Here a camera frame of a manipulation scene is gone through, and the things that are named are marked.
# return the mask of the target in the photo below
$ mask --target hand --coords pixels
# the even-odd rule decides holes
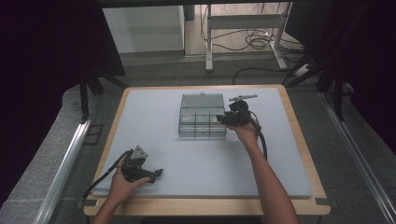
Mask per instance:
[[[131,196],[132,192],[140,186],[149,182],[149,177],[141,178],[133,183],[128,182],[121,172],[122,162],[125,160],[125,156],[120,160],[117,165],[117,171],[113,175],[111,182],[110,191],[107,195],[108,203],[112,203],[115,206],[124,203]]]
[[[244,126],[227,125],[227,128],[236,132],[236,135],[245,147],[251,147],[252,144],[257,145],[258,134],[251,123]]]

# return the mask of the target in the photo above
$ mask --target person's left hand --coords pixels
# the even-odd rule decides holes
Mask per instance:
[[[116,206],[124,203],[131,196],[135,189],[149,182],[149,177],[141,178],[133,183],[128,182],[121,172],[121,165],[124,160],[125,156],[117,165],[117,171],[113,175],[110,191],[107,195],[107,201],[109,201],[108,203],[112,203]]]

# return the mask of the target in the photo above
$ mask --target wooden table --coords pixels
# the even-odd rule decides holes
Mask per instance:
[[[315,164],[312,161],[303,133],[285,88],[281,85],[254,85],[254,86],[189,86],[189,87],[145,87],[128,88],[122,95],[120,106],[114,118],[102,158],[98,165],[94,180],[100,177],[107,154],[112,144],[115,131],[117,130],[120,116],[125,106],[129,91],[131,90],[166,90],[166,89],[238,89],[238,88],[277,88],[285,106],[285,110],[296,139],[305,170],[313,191],[311,197],[306,199],[292,199],[292,203],[298,215],[327,215],[330,206],[327,196],[318,177]],[[95,206],[85,206],[84,213],[95,216],[106,198],[90,195],[88,200],[97,201]],[[263,215],[260,200],[258,198],[133,198],[119,206],[115,215],[126,216],[261,216]]]

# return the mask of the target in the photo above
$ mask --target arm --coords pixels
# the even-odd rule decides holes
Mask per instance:
[[[262,211],[270,224],[299,223],[296,211],[268,161],[257,144],[257,133],[252,124],[243,127],[229,126],[238,135],[250,157],[256,178]]]
[[[122,165],[123,159],[120,160],[117,166],[117,171],[113,175],[113,180],[111,182],[110,191],[108,192],[107,199],[100,207],[98,213],[96,214],[95,220],[92,224],[108,224],[113,217],[114,212],[117,207],[124,203],[132,194],[132,192],[138,187],[149,182],[149,178],[141,178],[136,180],[134,183],[130,183],[125,180],[120,166]]]

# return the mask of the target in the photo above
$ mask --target white wall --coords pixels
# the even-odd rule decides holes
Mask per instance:
[[[183,7],[105,8],[119,53],[184,49]]]

